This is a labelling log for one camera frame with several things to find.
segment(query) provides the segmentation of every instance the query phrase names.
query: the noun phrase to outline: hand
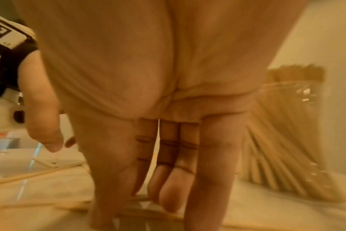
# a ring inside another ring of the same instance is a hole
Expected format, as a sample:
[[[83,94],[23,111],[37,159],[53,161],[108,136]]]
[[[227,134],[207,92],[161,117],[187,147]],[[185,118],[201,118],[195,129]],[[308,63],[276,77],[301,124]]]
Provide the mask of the hand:
[[[24,98],[28,134],[49,151],[59,151],[63,147],[59,121],[62,109],[46,76],[40,51],[30,53],[20,64],[18,85]]]
[[[90,165],[92,226],[143,184],[187,201],[187,231],[218,230],[248,111],[305,1],[16,1]]]

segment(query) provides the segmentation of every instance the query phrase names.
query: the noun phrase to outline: beige wall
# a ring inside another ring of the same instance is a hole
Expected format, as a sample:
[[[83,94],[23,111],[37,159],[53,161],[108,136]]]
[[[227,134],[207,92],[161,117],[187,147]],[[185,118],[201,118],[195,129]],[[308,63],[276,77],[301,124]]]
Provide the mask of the beige wall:
[[[312,1],[271,67],[310,63],[327,70],[325,155],[334,170],[346,173],[346,0]]]

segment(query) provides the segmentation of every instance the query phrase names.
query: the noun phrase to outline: clear plastic packaging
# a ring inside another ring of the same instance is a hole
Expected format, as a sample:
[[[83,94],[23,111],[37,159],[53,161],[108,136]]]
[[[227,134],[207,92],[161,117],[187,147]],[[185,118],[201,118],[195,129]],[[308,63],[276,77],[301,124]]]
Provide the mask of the clear plastic packaging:
[[[319,134],[324,71],[314,66],[272,70],[245,134],[240,177],[275,191],[339,202]]]

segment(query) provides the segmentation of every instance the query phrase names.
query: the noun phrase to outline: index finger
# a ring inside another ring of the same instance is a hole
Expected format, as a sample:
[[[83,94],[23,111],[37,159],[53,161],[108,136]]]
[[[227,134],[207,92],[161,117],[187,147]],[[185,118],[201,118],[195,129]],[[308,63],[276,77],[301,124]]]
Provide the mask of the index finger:
[[[198,166],[185,213],[186,231],[219,230],[225,216],[248,113],[203,119]]]

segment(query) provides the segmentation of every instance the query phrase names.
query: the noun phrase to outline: transparent bag of sticks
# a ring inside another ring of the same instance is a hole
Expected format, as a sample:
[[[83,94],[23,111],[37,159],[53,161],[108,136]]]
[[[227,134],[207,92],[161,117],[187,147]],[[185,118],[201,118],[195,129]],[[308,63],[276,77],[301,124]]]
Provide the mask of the transparent bag of sticks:
[[[323,75],[314,66],[269,71],[248,122],[241,179],[304,198],[343,200],[321,148]]]

